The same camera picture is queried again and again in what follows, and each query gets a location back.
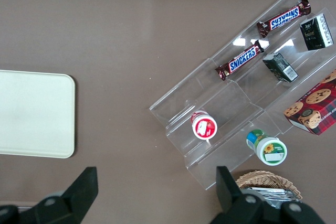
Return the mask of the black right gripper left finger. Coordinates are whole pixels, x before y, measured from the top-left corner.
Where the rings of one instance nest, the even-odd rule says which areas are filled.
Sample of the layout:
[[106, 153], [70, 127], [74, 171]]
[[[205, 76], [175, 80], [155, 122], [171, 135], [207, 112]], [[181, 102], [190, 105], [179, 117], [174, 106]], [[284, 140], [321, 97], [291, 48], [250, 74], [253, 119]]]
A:
[[19, 214], [20, 223], [81, 223], [98, 195], [96, 167], [87, 167], [60, 196]]

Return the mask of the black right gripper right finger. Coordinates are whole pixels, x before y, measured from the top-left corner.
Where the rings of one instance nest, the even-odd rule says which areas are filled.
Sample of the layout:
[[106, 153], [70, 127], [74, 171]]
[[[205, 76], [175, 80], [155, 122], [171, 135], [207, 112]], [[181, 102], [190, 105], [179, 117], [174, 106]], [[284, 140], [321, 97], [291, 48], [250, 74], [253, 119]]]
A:
[[324, 223], [309, 205], [285, 202], [280, 209], [239, 189], [226, 166], [216, 168], [216, 192], [222, 207], [211, 223]]

